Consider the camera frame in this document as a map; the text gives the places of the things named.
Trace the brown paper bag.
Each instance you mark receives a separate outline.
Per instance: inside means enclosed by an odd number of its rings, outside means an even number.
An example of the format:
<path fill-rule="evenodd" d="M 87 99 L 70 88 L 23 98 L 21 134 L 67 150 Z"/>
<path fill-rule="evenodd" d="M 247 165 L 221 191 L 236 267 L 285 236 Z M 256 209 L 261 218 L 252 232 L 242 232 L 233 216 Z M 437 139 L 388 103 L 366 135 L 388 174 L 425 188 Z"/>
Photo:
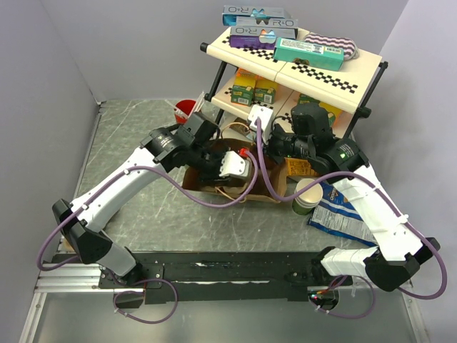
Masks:
<path fill-rule="evenodd" d="M 249 149 L 253 154 L 256 161 L 258 161 L 258 152 L 257 146 L 252 142 L 252 139 L 235 139 L 234 136 L 230 137 L 228 129 L 225 130 L 222 134 L 222 139 L 219 139 L 213 150 L 218 151 L 223 148 L 229 148 L 235 152 L 239 152 L 240 149 Z M 280 196 L 284 196 L 286 193 L 286 178 L 287 178 L 287 167 L 286 163 L 283 161 L 277 163 L 275 160 L 269 158 L 265 154 L 263 155 L 264 164 L 266 166 L 266 176 L 268 177 L 273 190 Z M 197 169 L 189 167 L 184 174 L 184 178 L 181 186 L 189 191 L 195 192 L 206 192 L 224 196 L 227 199 L 234 200 L 247 189 L 251 177 L 247 181 L 240 179 L 232 179 L 226 184 L 210 185 L 208 182 L 202 180 L 203 174 Z M 266 183 L 263 180 L 263 172 L 261 169 L 258 169 L 258 178 L 256 183 L 253 186 L 253 189 L 249 194 L 242 200 L 245 201 L 259 201 L 259 202 L 269 202 L 269 203 L 278 203 L 278 200 L 275 200 L 270 194 L 269 190 L 266 187 Z"/>

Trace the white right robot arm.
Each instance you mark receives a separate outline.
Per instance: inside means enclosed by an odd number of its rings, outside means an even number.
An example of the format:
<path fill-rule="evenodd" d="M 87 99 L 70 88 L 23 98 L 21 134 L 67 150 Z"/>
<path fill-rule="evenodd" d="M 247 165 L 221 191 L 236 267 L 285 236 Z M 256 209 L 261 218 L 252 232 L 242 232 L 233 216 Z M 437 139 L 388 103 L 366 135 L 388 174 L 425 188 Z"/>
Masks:
<path fill-rule="evenodd" d="M 400 289 L 419 269 L 435 257 L 441 269 L 441 285 L 428 296 L 435 299 L 447 285 L 447 271 L 438 254 L 439 243 L 426 238 L 409 222 L 387 195 L 366 155 L 349 138 L 337 138 L 327 111 L 316 103 L 299 104 L 291 110 L 292 131 L 285 132 L 271 115 L 252 121 L 258 153 L 274 157 L 305 159 L 339 191 L 356 210 L 377 245 L 365 249 L 325 248 L 314 260 L 312 277 L 329 284 L 337 276 L 369 279 L 379 289 Z"/>

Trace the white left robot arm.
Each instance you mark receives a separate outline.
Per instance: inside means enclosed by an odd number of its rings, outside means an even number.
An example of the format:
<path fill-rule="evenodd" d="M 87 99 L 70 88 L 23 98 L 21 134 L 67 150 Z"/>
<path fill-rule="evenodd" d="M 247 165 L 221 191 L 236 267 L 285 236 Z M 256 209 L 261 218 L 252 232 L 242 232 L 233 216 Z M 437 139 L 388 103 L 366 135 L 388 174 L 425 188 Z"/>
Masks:
<path fill-rule="evenodd" d="M 84 264 L 110 269 L 125 287 L 137 285 L 141 265 L 126 248 L 104 232 L 109 220 L 144 187 L 171 170 L 189 165 L 216 176 L 222 155 L 211 153 L 210 144 L 219 132 L 217 124 L 200 112 L 185 124 L 159 127 L 141 140 L 130 157 L 108 177 L 70 202 L 60 199 L 52 206 L 61 233 Z"/>

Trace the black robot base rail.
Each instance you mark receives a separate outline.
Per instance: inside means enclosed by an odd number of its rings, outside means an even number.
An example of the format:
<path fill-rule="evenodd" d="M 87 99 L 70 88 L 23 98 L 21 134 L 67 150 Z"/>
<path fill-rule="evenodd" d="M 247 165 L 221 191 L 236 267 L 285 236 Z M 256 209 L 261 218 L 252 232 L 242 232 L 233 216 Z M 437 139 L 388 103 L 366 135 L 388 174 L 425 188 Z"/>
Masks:
<path fill-rule="evenodd" d="M 102 268 L 96 288 L 118 293 L 121 309 L 175 300 L 257 299 L 321 300 L 332 308 L 338 297 L 323 290 L 350 286 L 353 278 L 332 277 L 318 266 L 319 257 L 317 252 L 138 253 L 140 268 L 133 276 L 119 277 Z"/>

